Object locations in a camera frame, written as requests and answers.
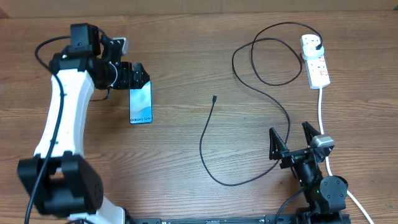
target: white cord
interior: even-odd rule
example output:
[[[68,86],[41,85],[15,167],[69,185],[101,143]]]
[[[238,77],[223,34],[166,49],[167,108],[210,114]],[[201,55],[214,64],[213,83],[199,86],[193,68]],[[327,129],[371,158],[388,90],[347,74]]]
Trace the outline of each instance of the white cord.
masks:
[[[322,124],[322,87],[319,88],[319,100],[318,100],[318,122],[319,122],[319,130],[321,134],[323,134],[323,124]],[[329,173],[330,176],[333,174],[331,173],[330,169],[330,163],[329,163],[329,157],[326,157],[326,169]],[[349,190],[347,190],[348,196],[355,202],[356,206],[362,211],[362,213],[365,215],[366,219],[368,219],[368,222],[370,224],[374,224],[371,217],[368,215],[368,213],[365,211],[365,209],[362,207],[362,205],[359,203],[359,201],[354,197],[353,194]]]

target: wooden tabletop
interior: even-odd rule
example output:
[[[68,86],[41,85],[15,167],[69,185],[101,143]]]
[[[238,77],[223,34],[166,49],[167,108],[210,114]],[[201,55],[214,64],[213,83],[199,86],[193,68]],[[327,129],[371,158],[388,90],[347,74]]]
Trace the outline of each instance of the wooden tabletop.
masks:
[[[154,122],[129,124],[128,91],[112,91],[91,102],[86,117],[87,161],[100,174],[105,195],[134,217],[258,217],[276,213],[299,184],[289,169],[239,187],[214,182],[199,156],[199,140],[218,94],[203,140],[209,170],[232,184],[255,177],[274,161],[268,158],[269,133],[285,138],[287,121],[270,99],[234,77],[231,56],[263,28],[284,21],[303,22],[321,33],[331,85],[324,89],[323,124],[335,140],[333,173],[375,223],[398,219],[398,13],[306,12],[200,16],[119,16],[0,20],[0,223],[22,223],[28,202],[16,169],[30,158],[44,130],[51,97],[50,74],[37,63],[35,47],[69,34],[69,26],[88,22],[111,37],[126,36],[130,54],[142,62],[153,82]],[[311,33],[295,25],[272,28],[261,37],[278,37],[300,51],[300,37]],[[48,62],[69,40],[45,46]],[[278,83],[299,70],[294,55],[278,42],[254,49],[260,76]],[[249,48],[235,59],[250,85],[279,100],[292,119],[288,147],[306,146],[301,123],[318,128],[318,91],[308,87],[305,68],[294,82],[266,86],[254,75]],[[92,98],[106,93],[96,90]],[[326,176],[325,163],[320,164]],[[366,219],[350,198],[353,223]],[[285,213],[305,206],[303,196]],[[64,223],[34,209],[31,223]]]

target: power outlet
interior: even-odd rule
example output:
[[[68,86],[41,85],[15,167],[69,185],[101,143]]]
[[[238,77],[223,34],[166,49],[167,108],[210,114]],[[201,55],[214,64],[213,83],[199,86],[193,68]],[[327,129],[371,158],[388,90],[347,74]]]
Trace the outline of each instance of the power outlet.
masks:
[[[325,56],[322,54],[318,57],[312,57],[311,59],[305,59],[305,51],[308,50],[306,46],[312,45],[314,48],[320,43],[320,39],[317,35],[305,34],[301,38],[302,45],[302,56],[305,62],[305,68],[307,69],[308,82],[311,89],[319,89],[326,87],[330,84],[329,73],[326,66]],[[307,51],[309,55],[315,55],[316,53]]]

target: white power strip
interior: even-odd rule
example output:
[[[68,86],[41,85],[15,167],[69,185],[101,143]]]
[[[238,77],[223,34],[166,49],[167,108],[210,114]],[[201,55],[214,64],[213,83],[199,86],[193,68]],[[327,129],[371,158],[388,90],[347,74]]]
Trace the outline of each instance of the white power strip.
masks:
[[[311,89],[319,89],[330,84],[329,73],[326,67],[325,56],[323,55],[323,46],[321,55],[308,56],[310,54],[308,49],[315,50],[315,47],[320,43],[319,36],[313,34],[305,34],[300,39],[302,47],[302,56],[305,59],[305,68],[307,69],[308,81]]]

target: wood grain surface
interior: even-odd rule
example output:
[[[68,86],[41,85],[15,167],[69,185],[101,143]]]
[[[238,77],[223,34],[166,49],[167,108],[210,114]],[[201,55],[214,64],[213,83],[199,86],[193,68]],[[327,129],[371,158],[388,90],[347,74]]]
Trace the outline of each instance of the wood grain surface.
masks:
[[[398,220],[398,13],[308,12],[202,16],[132,16],[0,20],[0,223],[22,223],[28,202],[16,168],[32,157],[50,104],[50,74],[34,58],[35,47],[69,34],[69,25],[88,22],[111,37],[131,41],[130,62],[142,62],[153,82],[154,122],[129,124],[128,91],[91,102],[84,147],[100,174],[105,195],[134,217],[258,217],[276,213],[298,191],[289,169],[239,187],[210,179],[199,156],[199,139],[214,93],[218,101],[203,140],[203,154],[214,176],[226,183],[248,180],[268,169],[268,129],[284,138],[286,118],[270,99],[234,77],[234,50],[263,28],[284,21],[303,22],[321,33],[331,85],[325,88],[323,122],[336,147],[333,173],[375,223]],[[278,37],[300,51],[304,27],[275,27],[261,37]],[[68,40],[45,46],[48,62]],[[291,79],[299,70],[282,44],[256,44],[254,61],[269,82]],[[305,147],[301,123],[317,127],[318,91],[308,87],[305,69],[294,82],[270,87],[253,74],[249,48],[236,56],[241,78],[279,100],[292,119],[288,147]],[[96,90],[92,98],[106,93]],[[320,164],[325,175],[325,165]],[[346,199],[353,223],[366,219]],[[302,196],[285,213],[305,206]],[[64,223],[40,216],[31,223]]]

